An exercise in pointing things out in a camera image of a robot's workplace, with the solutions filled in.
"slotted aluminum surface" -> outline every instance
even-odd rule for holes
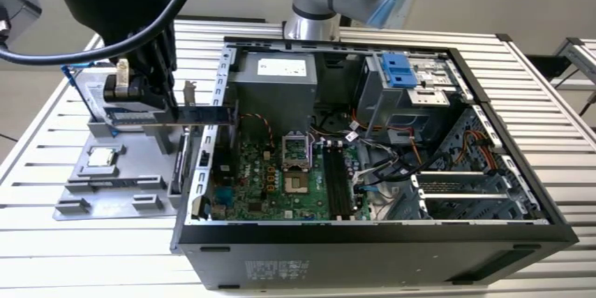
[[[176,31],[177,98],[182,101],[184,80],[192,80],[197,103],[209,102],[212,96],[222,37],[276,38],[281,34],[277,24],[230,22],[178,21]],[[580,243],[484,288],[274,290],[237,295],[596,297],[593,134],[585,132],[585,125],[568,112],[556,92],[545,88],[548,83],[517,55],[514,45],[492,35],[356,28],[344,29],[341,39],[458,48],[573,224]],[[0,296],[218,296],[217,292],[205,292],[185,257],[169,255],[173,218],[52,220],[61,184],[88,137],[86,119],[80,97],[62,81],[1,166],[0,204],[5,207],[0,207],[0,288],[13,289],[0,291]]]

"black cable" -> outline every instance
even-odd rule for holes
[[[130,38],[116,43],[114,45],[100,49],[88,50],[85,52],[42,56],[17,54],[5,49],[4,46],[0,48],[0,59],[16,64],[24,64],[26,66],[58,66],[62,64],[86,63],[98,59],[116,57],[126,52],[130,52],[141,45],[145,45],[162,32],[165,26],[174,20],[176,15],[185,3],[186,0],[170,0],[153,23]]]
[[[18,142],[18,140],[17,140],[17,139],[14,139],[13,137],[9,137],[8,135],[4,135],[4,134],[1,134],[1,133],[0,133],[0,137],[2,137],[2,138],[4,138],[4,139],[6,139],[6,140],[10,140],[10,141]]]
[[[569,75],[566,75],[566,77],[558,82],[558,84],[554,85],[554,88],[557,88],[565,82],[565,80],[568,80],[570,76],[573,76],[577,73],[577,71],[578,69],[576,69]]]
[[[581,112],[578,113],[578,115],[582,117],[584,116],[584,114],[586,113],[586,111],[588,111],[588,108],[592,106],[592,104],[590,103],[586,103],[585,105],[584,105],[584,108],[581,109]]]
[[[369,183],[366,185],[373,186],[376,184],[382,183],[384,181],[389,181],[389,182],[398,182],[398,181],[406,181],[409,179],[409,177],[417,173],[418,171],[426,169],[433,163],[434,161],[444,157],[445,155],[449,155],[449,153],[444,153],[441,151],[437,151],[434,153],[434,155],[428,159],[426,162],[424,162],[422,164],[420,164],[414,169],[412,169],[410,171],[408,171],[405,174],[401,174],[400,176],[394,176],[394,177],[382,177],[378,178],[378,180],[374,183]]]

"ram slot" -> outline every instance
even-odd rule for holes
[[[350,194],[348,190],[348,174],[344,155],[340,147],[326,147],[322,150],[322,167],[325,170],[326,197],[329,199],[330,219],[338,216],[349,219]]]

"sticker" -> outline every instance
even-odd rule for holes
[[[352,131],[354,131],[358,127],[360,127],[360,124],[357,123],[356,120],[353,120],[352,123],[350,123]]]
[[[357,138],[357,133],[354,131],[350,131],[350,133],[348,135],[345,135],[345,140],[348,140],[349,142],[354,141]]]
[[[260,59],[257,75],[306,77],[306,61],[302,59]]]
[[[245,261],[245,273],[249,280],[305,279],[309,260]]]

